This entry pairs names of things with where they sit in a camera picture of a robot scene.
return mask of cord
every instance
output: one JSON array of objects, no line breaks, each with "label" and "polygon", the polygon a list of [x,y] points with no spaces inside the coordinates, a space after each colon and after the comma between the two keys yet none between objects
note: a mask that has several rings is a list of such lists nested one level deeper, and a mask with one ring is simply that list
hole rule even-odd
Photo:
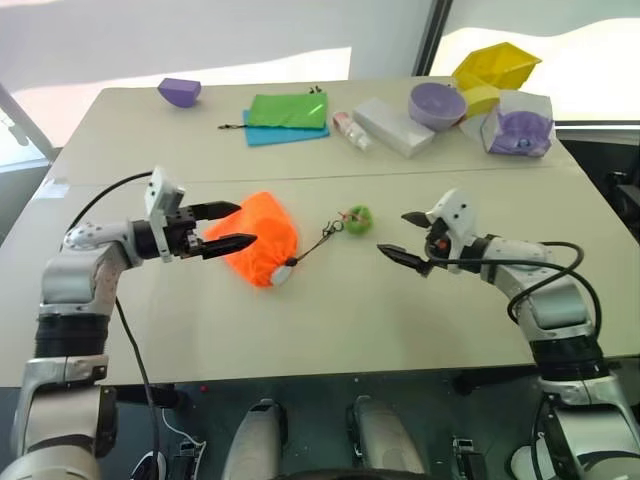
[{"label": "cord", "polygon": [[[527,295],[529,293],[531,293],[534,290],[537,290],[538,288],[543,287],[544,285],[547,285],[548,283],[551,283],[551,281],[555,281],[560,277],[563,276],[570,276],[573,277],[574,279],[576,279],[578,282],[580,282],[580,284],[587,290],[587,292],[589,293],[589,295],[591,296],[591,300],[593,301],[593,309],[594,309],[594,313],[595,313],[595,319],[594,319],[594,330],[595,330],[595,334],[596,337],[600,334],[600,330],[602,329],[602,307],[600,305],[600,299],[598,298],[598,294],[596,293],[595,289],[593,288],[593,286],[589,283],[589,281],[584,278],[582,275],[580,275],[579,273],[575,272],[573,269],[580,264],[580,262],[582,261],[582,257],[584,256],[584,252],[582,251],[582,249],[578,246],[578,245],[574,245],[571,244],[569,242],[547,242],[547,244],[549,245],[560,245],[560,246],[570,246],[570,248],[574,248],[577,252],[578,255],[576,257],[576,260],[574,260],[574,262],[569,265],[568,267],[564,267],[562,265],[557,265],[555,263],[548,263],[548,262],[540,262],[537,260],[518,260],[518,259],[477,259],[477,258],[471,258],[471,259],[462,259],[462,260],[457,260],[457,259],[449,259],[449,258],[442,258],[442,257],[436,257],[435,255],[433,255],[429,249],[426,249],[426,253],[427,256],[429,257],[430,260],[432,260],[433,262],[439,264],[439,265],[527,265],[527,266],[531,266],[531,267],[539,267],[539,268],[549,268],[551,270],[557,270],[559,273],[556,275],[553,275],[552,277],[546,278],[545,280],[523,290],[523,292],[520,292],[520,294],[516,295],[513,297],[513,299],[511,300],[511,302],[509,302],[508,308],[513,309],[514,307],[516,307],[516,303],[521,302],[524,299],[524,295],[522,295],[517,302],[514,302],[514,300],[521,295],[522,293],[526,292],[527,290],[529,291],[527,293]],[[517,317],[515,315],[515,313],[512,310],[507,310],[507,314],[509,315],[509,318],[511,318],[511,320],[513,320],[514,322],[517,323]]]},{"label": "cord", "polygon": [[98,195],[93,197],[93,199],[89,203],[87,203],[82,210],[80,210],[80,213],[78,213],[78,215],[76,215],[76,218],[73,219],[73,221],[71,222],[71,225],[69,225],[69,228],[67,228],[67,231],[75,227],[80,222],[80,220],[82,220],[82,217],[84,217],[86,213],[91,209],[91,207],[93,207],[96,203],[98,203],[102,199],[102,197],[107,195],[109,192],[112,192],[116,188],[121,187],[125,183],[129,183],[133,180],[137,180],[139,178],[144,178],[144,177],[150,177],[152,173],[153,172],[148,171],[148,172],[137,173],[136,175],[131,175],[130,177],[123,178],[122,180],[119,180],[113,185],[110,185],[104,190],[102,190]]},{"label": "cord", "polygon": [[311,247],[309,250],[304,252],[302,255],[299,255],[298,257],[291,259],[291,263],[293,263],[293,265],[288,265],[288,266],[297,265],[299,262],[302,261],[304,257],[309,255],[311,252],[313,252],[316,248],[318,248],[324,242],[329,240],[329,238],[331,238],[331,236],[334,233],[341,232],[342,230],[344,230],[344,222],[342,220],[334,220],[333,222],[330,221],[329,223],[327,223],[327,226],[322,229],[322,237],[320,238],[320,240],[318,240],[313,247]]},{"label": "cord", "polygon": [[544,404],[547,402],[544,394],[540,397],[538,402],[538,408],[536,409],[536,415],[533,419],[533,425],[531,425],[531,437],[529,439],[531,443],[531,463],[533,465],[533,473],[536,476],[536,480],[544,480],[542,478],[542,472],[540,471],[540,463],[538,462],[538,424],[540,423],[540,415]]},{"label": "cord", "polygon": [[193,469],[193,476],[191,477],[193,480],[197,480],[198,479],[198,471],[200,470],[200,461],[202,460],[202,457],[204,456],[204,450],[205,448],[207,448],[207,442],[197,442],[196,440],[194,440],[194,438],[189,435],[186,432],[183,432],[182,430],[178,430],[177,428],[171,426],[169,424],[169,422],[167,421],[167,417],[164,414],[165,409],[162,409],[162,421],[164,422],[165,426],[171,430],[173,433],[177,433],[178,435],[182,435],[184,438],[186,438],[187,440],[189,440],[191,443],[193,443],[199,450],[198,450],[198,458],[196,459],[196,465],[195,468]]},{"label": "cord", "polygon": [[[76,215],[73,219],[69,227],[67,228],[67,232],[74,228],[80,220],[86,215],[86,213],[93,207],[96,203],[98,203],[103,197],[112,192],[118,187],[121,187],[125,183],[129,183],[133,180],[137,180],[139,178],[149,177],[153,172],[147,171],[138,173],[136,175],[131,175],[129,177],[123,178],[122,180],[117,181],[116,183],[108,186],[100,193],[98,193],[95,197],[91,199],[89,203],[87,203],[82,210]],[[138,368],[140,370],[140,375],[142,376],[142,382],[144,387],[144,393],[147,397],[147,405],[149,406],[149,413],[151,415],[151,428],[153,434],[153,455],[151,458],[151,479],[155,480],[158,478],[158,452],[160,451],[160,428],[158,426],[158,414],[156,412],[155,403],[153,401],[153,395],[151,393],[151,386],[149,384],[149,377],[147,376],[147,370],[144,366],[144,362],[142,361],[142,356],[140,355],[140,349],[138,348],[138,344],[131,333],[131,329],[129,329],[129,324],[127,323],[127,319],[124,315],[124,311],[122,309],[122,305],[120,304],[120,299],[116,296],[116,309],[118,310],[118,315],[120,316],[120,320],[122,322],[122,327],[124,328],[125,333],[127,334],[127,338],[129,339],[129,343],[131,343],[131,347],[133,348],[133,353],[136,357],[136,362],[138,363]]]},{"label": "cord", "polygon": [[118,310],[118,315],[120,316],[120,321],[122,322],[122,327],[124,328],[125,333],[127,334],[127,338],[129,338],[129,342],[131,343],[131,347],[133,348],[133,353],[136,356],[136,362],[138,363],[138,368],[140,369],[140,375],[142,375],[142,382],[144,386],[144,393],[147,397],[147,404],[149,405],[149,413],[151,414],[151,428],[153,431],[153,457],[151,459],[151,480],[155,480],[158,478],[158,452],[160,451],[160,428],[158,427],[158,412],[156,411],[156,405],[153,401],[153,395],[151,393],[151,386],[149,385],[149,377],[147,376],[147,369],[144,366],[144,362],[142,361],[142,356],[140,355],[140,349],[138,348],[138,343],[136,339],[133,337],[133,333],[131,333],[131,329],[129,328],[129,324],[127,323],[127,319],[124,315],[124,311],[122,310],[122,305],[120,304],[120,299],[116,297],[116,309]]}]

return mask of floor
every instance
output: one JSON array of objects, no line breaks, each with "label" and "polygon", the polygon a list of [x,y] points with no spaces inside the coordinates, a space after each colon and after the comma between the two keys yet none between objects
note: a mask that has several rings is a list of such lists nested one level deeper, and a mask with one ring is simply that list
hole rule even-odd
[{"label": "floor", "polygon": [[[618,374],[629,401],[640,400],[637,359],[621,360]],[[289,442],[282,472],[350,467],[351,450],[345,431],[345,409],[360,394],[386,401],[399,414],[425,465],[436,478],[452,474],[451,438],[474,440],[485,455],[489,478],[510,478],[504,470],[510,453],[527,441],[539,390],[533,377],[482,387],[461,396],[452,388],[454,371],[417,371],[362,375],[332,375],[231,380],[184,384],[189,400],[167,418],[178,428],[207,440],[201,479],[220,478],[233,434],[245,412],[257,400],[271,397],[287,410]],[[8,432],[17,390],[0,389],[0,429]],[[101,460],[103,478],[128,478],[139,457],[151,448],[148,410],[120,405],[118,442]],[[161,448],[170,458],[180,437],[161,425]],[[0,468],[12,457],[8,440],[0,441]]]}]

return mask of purple block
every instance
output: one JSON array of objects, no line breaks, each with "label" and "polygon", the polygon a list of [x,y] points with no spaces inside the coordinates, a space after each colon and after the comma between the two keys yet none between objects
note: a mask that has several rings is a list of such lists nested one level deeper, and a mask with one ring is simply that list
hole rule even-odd
[{"label": "purple block", "polygon": [[176,107],[189,108],[196,103],[196,98],[202,90],[200,82],[194,80],[181,80],[179,78],[165,78],[158,91],[165,100]]}]

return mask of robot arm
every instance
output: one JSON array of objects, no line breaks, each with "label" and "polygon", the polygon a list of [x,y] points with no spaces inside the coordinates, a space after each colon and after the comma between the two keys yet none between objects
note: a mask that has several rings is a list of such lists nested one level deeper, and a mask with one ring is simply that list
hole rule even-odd
[{"label": "robot arm", "polygon": [[180,208],[182,188],[156,169],[145,193],[148,220],[85,223],[65,237],[45,267],[36,350],[24,370],[12,431],[17,457],[0,476],[99,478],[95,457],[115,442],[115,389],[106,377],[107,326],[120,274],[145,259],[203,259],[242,250],[256,240],[234,234],[204,242],[196,222],[240,209],[228,202]]},{"label": "robot arm", "polygon": [[[495,285],[511,300],[557,274],[557,270],[535,265],[553,263],[546,245],[477,236],[473,206],[459,190],[446,193],[431,211],[411,212],[403,218],[426,229],[429,260],[394,245],[378,248],[423,276],[436,266],[452,273],[465,270]],[[635,458],[640,455],[638,426],[617,377],[607,368],[576,282],[564,275],[532,290],[515,305],[515,319],[539,367],[540,387],[549,405],[543,431],[558,476],[617,478],[612,473],[615,462],[607,467],[611,476],[600,471],[599,476],[589,477],[580,457],[595,452],[601,452],[603,462],[634,457],[636,470],[626,473],[640,474],[640,461]]]}]

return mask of purple bowl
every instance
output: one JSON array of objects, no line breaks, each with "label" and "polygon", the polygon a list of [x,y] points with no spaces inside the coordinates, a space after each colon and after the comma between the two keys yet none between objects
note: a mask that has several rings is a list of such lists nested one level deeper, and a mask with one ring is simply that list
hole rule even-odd
[{"label": "purple bowl", "polygon": [[409,116],[431,130],[446,130],[466,112],[467,102],[453,87],[421,83],[411,90]]}]

